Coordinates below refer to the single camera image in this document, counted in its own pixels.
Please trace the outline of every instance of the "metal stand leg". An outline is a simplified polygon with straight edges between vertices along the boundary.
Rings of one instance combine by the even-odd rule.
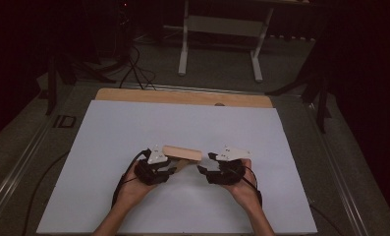
[[[186,74],[188,64],[188,17],[189,17],[189,0],[185,1],[185,18],[183,19],[183,46],[180,54],[179,76]]]
[[[255,50],[251,51],[253,75],[255,77],[255,81],[258,83],[262,82],[262,74],[261,74],[261,69],[259,67],[258,55],[259,55],[259,51],[261,50],[262,43],[264,42],[265,35],[267,33],[268,26],[270,24],[270,20],[273,12],[274,12],[274,8],[270,8],[268,10],[265,23],[262,25],[262,30],[258,38],[258,45],[256,46]]]

